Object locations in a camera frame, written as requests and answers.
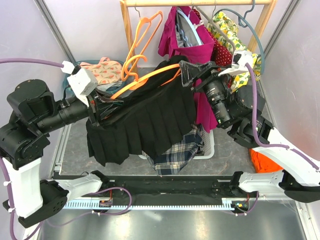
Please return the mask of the magenta skirt grey lining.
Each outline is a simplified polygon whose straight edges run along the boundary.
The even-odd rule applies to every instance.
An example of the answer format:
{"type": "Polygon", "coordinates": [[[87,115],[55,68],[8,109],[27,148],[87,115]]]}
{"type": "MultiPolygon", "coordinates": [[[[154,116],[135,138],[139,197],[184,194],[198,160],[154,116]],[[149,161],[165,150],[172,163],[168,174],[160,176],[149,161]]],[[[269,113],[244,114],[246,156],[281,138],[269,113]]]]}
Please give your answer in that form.
{"type": "MultiPolygon", "coordinates": [[[[158,54],[162,57],[165,55],[168,55],[169,57],[176,55],[185,56],[192,64],[205,64],[209,62],[215,43],[203,25],[198,25],[195,28],[195,31],[202,42],[201,45],[192,43],[191,46],[182,46],[179,42],[177,30],[177,13],[179,10],[186,15],[186,17],[183,17],[182,19],[189,19],[192,25],[198,25],[201,21],[189,6],[173,6],[170,9],[164,24],[158,45],[158,54]]],[[[203,92],[196,92],[194,93],[194,101],[196,104],[196,123],[201,124],[204,130],[209,133],[217,127],[218,122],[207,97],[203,92]]]]}

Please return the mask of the black pleated skirt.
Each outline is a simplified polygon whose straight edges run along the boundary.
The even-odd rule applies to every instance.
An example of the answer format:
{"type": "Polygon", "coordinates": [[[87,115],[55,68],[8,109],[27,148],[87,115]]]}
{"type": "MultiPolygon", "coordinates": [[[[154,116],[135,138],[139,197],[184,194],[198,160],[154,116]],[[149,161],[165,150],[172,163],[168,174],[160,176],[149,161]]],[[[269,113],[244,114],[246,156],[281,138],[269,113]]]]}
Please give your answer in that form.
{"type": "Polygon", "coordinates": [[[177,68],[158,73],[123,99],[99,126],[86,122],[88,155],[105,166],[122,164],[145,152],[157,158],[192,129],[196,107],[192,90],[177,68]]]}

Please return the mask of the light blue hanger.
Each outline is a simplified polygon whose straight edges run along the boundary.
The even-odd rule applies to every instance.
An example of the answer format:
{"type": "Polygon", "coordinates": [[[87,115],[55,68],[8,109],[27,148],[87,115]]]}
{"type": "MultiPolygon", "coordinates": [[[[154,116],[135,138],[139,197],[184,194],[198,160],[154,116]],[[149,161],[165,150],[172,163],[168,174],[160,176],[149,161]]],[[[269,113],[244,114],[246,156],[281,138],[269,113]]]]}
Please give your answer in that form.
{"type": "Polygon", "coordinates": [[[192,23],[190,16],[187,16],[180,7],[176,8],[175,14],[175,36],[179,48],[189,48],[203,45],[197,28],[203,25],[200,20],[199,24],[192,23]]]}

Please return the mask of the orange plastic hanger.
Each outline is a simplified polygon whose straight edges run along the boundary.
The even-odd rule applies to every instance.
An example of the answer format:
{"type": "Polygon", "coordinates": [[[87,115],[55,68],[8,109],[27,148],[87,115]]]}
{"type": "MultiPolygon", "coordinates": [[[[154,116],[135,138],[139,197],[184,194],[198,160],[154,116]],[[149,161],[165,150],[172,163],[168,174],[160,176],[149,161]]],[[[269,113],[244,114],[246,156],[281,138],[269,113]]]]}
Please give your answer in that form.
{"type": "Polygon", "coordinates": [[[161,26],[163,18],[162,11],[157,11],[150,17],[141,17],[133,34],[129,13],[123,14],[125,35],[128,43],[128,54],[123,69],[130,67],[130,71],[136,70],[139,59],[133,59],[133,57],[145,56],[145,51],[161,26]]]}

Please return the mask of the navy plaid skirt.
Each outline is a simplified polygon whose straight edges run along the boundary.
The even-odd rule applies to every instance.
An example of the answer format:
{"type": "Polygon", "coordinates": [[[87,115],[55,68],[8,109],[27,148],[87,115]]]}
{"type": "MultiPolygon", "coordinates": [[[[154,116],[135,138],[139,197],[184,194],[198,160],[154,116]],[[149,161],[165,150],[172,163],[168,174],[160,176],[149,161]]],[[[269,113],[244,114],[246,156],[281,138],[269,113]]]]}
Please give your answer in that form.
{"type": "Polygon", "coordinates": [[[204,154],[202,125],[192,125],[191,131],[182,137],[181,142],[171,146],[166,152],[155,159],[145,154],[157,175],[167,176],[178,174],[195,156],[204,154]]]}

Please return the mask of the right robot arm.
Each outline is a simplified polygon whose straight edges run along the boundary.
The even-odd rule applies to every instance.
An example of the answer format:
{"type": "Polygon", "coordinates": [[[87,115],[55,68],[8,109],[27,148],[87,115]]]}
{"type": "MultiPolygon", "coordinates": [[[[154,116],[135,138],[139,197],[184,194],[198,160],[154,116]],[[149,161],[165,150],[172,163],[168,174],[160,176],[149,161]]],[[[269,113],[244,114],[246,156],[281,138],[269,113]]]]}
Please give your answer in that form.
{"type": "Polygon", "coordinates": [[[266,101],[259,95],[255,82],[231,92],[227,81],[236,71],[232,65],[182,60],[179,68],[182,84],[205,94],[219,128],[227,130],[240,146],[253,149],[280,166],[280,170],[269,173],[235,172],[228,186],[233,196],[285,196],[302,203],[320,199],[320,165],[262,116],[266,101]]]}

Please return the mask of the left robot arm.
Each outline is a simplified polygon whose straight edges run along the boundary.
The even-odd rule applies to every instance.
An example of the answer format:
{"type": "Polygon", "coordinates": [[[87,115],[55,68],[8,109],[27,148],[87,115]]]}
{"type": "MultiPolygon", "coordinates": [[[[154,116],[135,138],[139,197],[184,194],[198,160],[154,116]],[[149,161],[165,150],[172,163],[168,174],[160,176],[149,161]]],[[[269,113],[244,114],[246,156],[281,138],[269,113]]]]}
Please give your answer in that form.
{"type": "Polygon", "coordinates": [[[30,79],[20,83],[7,96],[7,102],[13,112],[8,124],[0,129],[0,154],[9,177],[10,199],[3,206],[16,213],[23,227],[54,216],[76,198],[109,193],[108,178],[98,170],[76,179],[40,177],[50,133],[84,118],[98,123],[96,101],[89,105],[76,97],[55,101],[43,80],[30,79]]]}

